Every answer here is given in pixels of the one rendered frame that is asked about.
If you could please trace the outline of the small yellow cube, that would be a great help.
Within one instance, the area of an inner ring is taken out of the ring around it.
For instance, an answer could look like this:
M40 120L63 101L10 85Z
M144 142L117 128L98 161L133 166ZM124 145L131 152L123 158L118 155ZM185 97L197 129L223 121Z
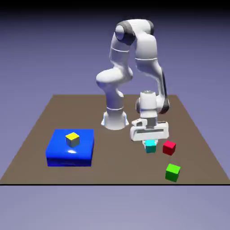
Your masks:
M66 138L66 144L69 147L75 147L77 145L79 145L80 143L80 137L78 134L76 134L75 132L69 133L65 136Z

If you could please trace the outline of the small red cube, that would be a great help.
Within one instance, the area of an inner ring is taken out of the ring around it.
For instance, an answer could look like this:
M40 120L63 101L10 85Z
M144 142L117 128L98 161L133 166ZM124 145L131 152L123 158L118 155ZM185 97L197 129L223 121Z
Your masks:
M163 144L163 153L167 155L172 155L175 152L176 149L176 143L171 141L166 141Z

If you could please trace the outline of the large blue box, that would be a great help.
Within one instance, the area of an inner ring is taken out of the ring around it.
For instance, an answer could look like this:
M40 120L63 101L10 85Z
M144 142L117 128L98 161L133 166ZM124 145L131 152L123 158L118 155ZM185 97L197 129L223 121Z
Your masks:
M72 140L66 136L76 133L79 144L71 147ZM56 129L46 149L49 167L90 167L94 148L93 129Z

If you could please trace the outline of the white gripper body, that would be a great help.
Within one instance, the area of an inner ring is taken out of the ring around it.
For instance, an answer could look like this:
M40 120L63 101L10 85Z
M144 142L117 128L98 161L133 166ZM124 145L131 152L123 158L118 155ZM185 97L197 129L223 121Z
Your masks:
M146 122L132 122L130 138L132 141L161 140L169 137L168 122L159 122L155 126L147 126Z

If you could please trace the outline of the small cyan cube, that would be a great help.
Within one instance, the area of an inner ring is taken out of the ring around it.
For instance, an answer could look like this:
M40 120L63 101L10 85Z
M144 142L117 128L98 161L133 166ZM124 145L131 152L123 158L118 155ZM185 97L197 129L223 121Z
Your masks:
M146 140L144 142L146 153L155 153L156 151L156 142L155 140Z

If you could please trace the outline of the small green cube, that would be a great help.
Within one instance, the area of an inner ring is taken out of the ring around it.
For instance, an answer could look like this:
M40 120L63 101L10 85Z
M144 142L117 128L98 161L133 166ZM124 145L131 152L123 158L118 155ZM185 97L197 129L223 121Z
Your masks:
M180 169L180 166L169 164L166 168L165 179L172 182L177 182Z

